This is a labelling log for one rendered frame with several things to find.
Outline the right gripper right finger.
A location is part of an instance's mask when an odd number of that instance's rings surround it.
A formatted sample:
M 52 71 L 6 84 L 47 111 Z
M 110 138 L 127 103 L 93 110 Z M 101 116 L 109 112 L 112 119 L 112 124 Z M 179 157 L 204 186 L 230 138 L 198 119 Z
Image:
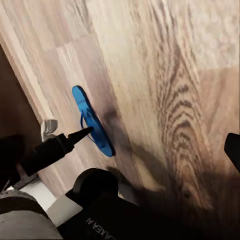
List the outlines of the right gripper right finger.
M 228 133 L 224 151 L 240 173 L 240 135 Z

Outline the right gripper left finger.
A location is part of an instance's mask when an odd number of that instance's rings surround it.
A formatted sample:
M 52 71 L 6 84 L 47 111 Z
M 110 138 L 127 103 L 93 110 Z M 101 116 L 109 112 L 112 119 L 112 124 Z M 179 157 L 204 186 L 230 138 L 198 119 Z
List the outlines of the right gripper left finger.
M 21 165 L 20 160 L 24 153 L 29 151 L 26 151 L 24 137 L 21 133 L 0 138 L 0 192 L 17 165 Z

